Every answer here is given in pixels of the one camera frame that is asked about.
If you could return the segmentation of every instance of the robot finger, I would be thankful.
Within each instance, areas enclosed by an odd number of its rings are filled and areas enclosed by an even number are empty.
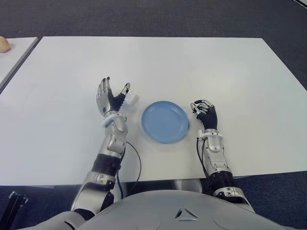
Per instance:
[[[194,113],[196,113],[197,115],[200,114],[200,113],[202,113],[202,111],[200,111],[200,109],[196,106],[196,104],[191,103],[190,105],[191,105],[191,109],[192,109],[192,111],[193,111]]]
[[[208,112],[208,110],[202,109],[202,108],[200,108],[200,111],[203,112],[204,114],[207,114],[207,112]]]
[[[107,78],[106,78],[106,81],[105,81],[104,91],[106,91],[107,89],[108,89],[108,90],[111,89],[111,87],[110,87],[110,77],[107,77]]]
[[[130,90],[130,83],[127,83],[125,86],[124,86],[124,88],[123,88],[123,90],[120,92],[120,93],[122,93],[123,95],[127,95],[127,93],[129,92],[129,90]]]
[[[207,101],[207,100],[197,100],[197,101],[195,101],[194,103],[195,103],[195,104],[202,103],[202,104],[206,104],[206,105],[209,106],[209,107],[214,107],[214,105],[213,105],[211,102]]]
[[[100,97],[101,97],[101,84],[99,84],[99,86],[98,86],[96,99],[98,100]]]
[[[106,79],[105,78],[103,78],[101,80],[99,87],[100,87],[100,92],[103,94],[103,92],[105,91],[105,87],[106,87]]]
[[[209,109],[209,106],[208,106],[207,104],[205,104],[205,103],[199,103],[199,104],[197,105],[197,107],[199,107],[199,108],[204,108],[204,109]]]

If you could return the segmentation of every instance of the triangle logo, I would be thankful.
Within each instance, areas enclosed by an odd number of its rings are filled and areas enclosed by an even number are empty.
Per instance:
[[[178,221],[198,221],[198,216],[187,208],[180,208],[175,219],[178,219]]]

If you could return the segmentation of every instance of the blue plate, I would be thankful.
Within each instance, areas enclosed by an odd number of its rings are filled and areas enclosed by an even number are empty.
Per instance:
[[[142,115],[145,132],[161,143],[182,139],[189,127],[186,113],[172,102],[160,101],[148,106]]]

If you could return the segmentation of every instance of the small white object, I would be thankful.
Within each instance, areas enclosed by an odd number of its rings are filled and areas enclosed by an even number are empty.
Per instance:
[[[129,90],[126,98],[124,100],[123,106],[124,107],[132,107],[136,101],[138,100],[139,96],[132,90]]]

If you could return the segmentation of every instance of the robotic hand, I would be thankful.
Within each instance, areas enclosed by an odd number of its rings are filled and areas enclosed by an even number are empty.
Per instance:
[[[206,100],[198,100],[191,103],[191,108],[205,129],[217,129],[217,115],[213,104]]]
[[[130,89],[130,83],[127,83],[120,94],[114,97],[109,80],[110,77],[102,79],[98,86],[98,92],[96,96],[98,109],[101,115],[105,117],[119,111]]]
[[[237,187],[224,156],[223,136],[217,131],[217,115],[215,107],[207,100],[198,100],[191,103],[193,113],[196,113],[205,130],[197,133],[198,142],[203,141],[202,163],[204,173],[209,180],[213,196],[223,200],[239,203],[245,209],[253,211],[243,191]]]

